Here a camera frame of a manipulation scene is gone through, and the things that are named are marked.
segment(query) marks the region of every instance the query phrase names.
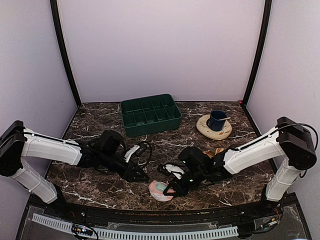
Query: dark marble tabletop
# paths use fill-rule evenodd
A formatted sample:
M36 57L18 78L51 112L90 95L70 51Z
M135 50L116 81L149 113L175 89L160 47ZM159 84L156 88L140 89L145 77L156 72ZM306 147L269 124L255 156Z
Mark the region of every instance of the dark marble tabletop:
M236 102L177 102L177 105L182 112L178 129L129 138L126 137L122 124L119 103L85 103L75 115L65 139L89 141L104 130L115 130L124 136L127 148L147 140L154 149L151 162L146 168L150 182L166 182L170 181L171 177L158 173L157 166L166 162L178 163L178 155L185 147L196 146L203 151L237 147L256 137L246 115ZM198 118L212 110L222 110L231 117L229 121L233 130L225 140L211 140L200 134L196 128ZM103 174L91 168L79 168L66 163L53 162L47 179L61 187L70 203L122 210L180 211L259 201L263 187L273 176L270 163L264 161L229 180L193 190L185 197L177 197L168 202L153 199L148 183L130 183L116 173Z

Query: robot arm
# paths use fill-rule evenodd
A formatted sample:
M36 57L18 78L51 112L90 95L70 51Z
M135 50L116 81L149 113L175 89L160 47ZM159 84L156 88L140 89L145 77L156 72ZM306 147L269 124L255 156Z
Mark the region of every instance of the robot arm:
M147 181L149 177L136 163L117 154L123 138L115 131L104 131L88 143L62 140L39 134L15 121L0 137L0 175L11 177L48 205L64 209L65 200L58 186L45 180L25 160L37 157L67 163L81 168L100 165L117 172L129 182Z
M310 132L294 124L286 117L279 118L277 126L266 134L240 147L228 148L213 158L196 147L185 148L178 158L189 171L180 179L175 177L163 193L185 196L204 180L216 183L262 161L283 156L284 161L265 193L268 201L281 200L301 171L311 168L317 161Z

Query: green plastic bin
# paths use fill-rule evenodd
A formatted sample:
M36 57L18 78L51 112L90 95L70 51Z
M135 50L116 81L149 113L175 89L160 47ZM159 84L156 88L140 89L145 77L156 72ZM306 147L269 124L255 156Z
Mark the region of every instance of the green plastic bin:
M179 128L182 114L170 94L121 102L122 122L128 137Z

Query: white wall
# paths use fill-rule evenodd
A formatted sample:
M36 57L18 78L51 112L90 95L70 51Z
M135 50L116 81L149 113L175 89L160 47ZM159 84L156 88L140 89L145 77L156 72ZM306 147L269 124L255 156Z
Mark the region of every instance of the white wall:
M282 116L320 133L319 105L320 1L274 0L248 110L262 133ZM313 239L320 239L319 171L318 162L290 189L298 196Z
M83 102L242 99L264 0L58 2Z
M0 135L15 120L61 137L76 104L61 60L49 0L0 2ZM31 165L42 175L48 160ZM0 239L13 240L29 194L0 176Z

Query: white vent grille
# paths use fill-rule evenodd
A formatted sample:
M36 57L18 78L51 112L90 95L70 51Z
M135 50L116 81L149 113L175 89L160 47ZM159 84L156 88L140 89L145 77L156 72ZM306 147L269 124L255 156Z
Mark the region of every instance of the white vent grille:
M33 214L32 221L61 232L70 234L72 233L71 222L53 219L51 217L36 213ZM101 240L213 240L230 238L239 235L238 228L236 226L214 230L173 233L115 231L98 227L94 227L94 230L98 233L99 239Z

